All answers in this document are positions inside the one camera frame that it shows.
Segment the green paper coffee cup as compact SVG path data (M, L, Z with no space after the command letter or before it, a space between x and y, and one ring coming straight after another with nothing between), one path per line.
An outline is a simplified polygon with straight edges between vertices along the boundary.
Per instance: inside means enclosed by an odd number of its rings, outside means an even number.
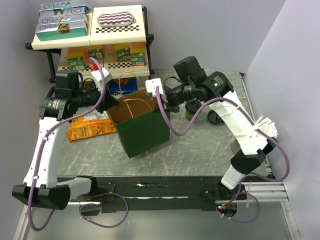
M196 99L187 101L185 104L185 118L188 121L191 121L193 116L196 114L196 112L201 106L201 102Z

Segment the black plastic cup lid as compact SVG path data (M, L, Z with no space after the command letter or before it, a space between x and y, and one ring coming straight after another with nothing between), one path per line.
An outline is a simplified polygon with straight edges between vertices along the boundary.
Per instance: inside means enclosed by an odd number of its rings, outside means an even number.
M200 101L192 99L186 102L185 109L187 112L195 114L200 108L202 104Z

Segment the brown paper bag with handles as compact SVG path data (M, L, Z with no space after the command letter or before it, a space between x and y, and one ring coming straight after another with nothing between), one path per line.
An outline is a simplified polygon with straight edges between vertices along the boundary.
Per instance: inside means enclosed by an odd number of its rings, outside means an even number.
M120 143L129 158L136 157L170 140L170 130L165 123L155 99L147 96L139 77L136 77L139 89L123 94L121 78L118 78L120 98L118 104L107 110L114 124Z

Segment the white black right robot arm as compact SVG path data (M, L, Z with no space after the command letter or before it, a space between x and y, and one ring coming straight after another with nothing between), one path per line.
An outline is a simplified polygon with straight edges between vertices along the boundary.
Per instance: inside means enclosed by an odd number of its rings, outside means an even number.
M258 168L274 150L277 129L269 118L253 121L226 75L215 71L207 75L195 56L187 56L174 64L179 86L158 84L159 107L177 113L182 103L196 101L200 109L209 107L228 127L239 144L230 166L220 181L218 193L230 199L240 181Z

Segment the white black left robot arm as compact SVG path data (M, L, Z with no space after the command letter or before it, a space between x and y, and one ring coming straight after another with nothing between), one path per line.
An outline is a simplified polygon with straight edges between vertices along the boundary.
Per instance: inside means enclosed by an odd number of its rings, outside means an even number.
M32 162L22 184L14 185L12 189L12 196L29 210L63 210L70 200L79 196L93 201L99 195L97 179L93 176L80 175L58 182L62 141L72 120L77 118L78 109L88 107L88 113L94 110L103 113L117 104L107 89L112 74L102 68L92 71L91 75L95 87L85 91L80 72L58 71L55 87L40 103L39 131Z

